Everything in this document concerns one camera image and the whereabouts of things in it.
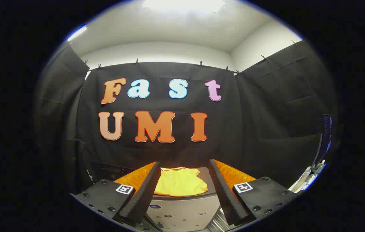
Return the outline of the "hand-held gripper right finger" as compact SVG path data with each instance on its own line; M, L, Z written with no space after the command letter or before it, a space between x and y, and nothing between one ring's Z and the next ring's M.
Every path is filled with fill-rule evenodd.
M250 178L214 159L209 160L208 170L229 225L243 226L262 220L298 196L270 177Z

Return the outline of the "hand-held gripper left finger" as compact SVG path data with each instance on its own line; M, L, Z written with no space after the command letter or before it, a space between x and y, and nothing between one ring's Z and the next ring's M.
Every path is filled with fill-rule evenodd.
M146 217L160 177L160 162L156 161L134 170L120 181L101 179L71 196L112 223L136 227Z

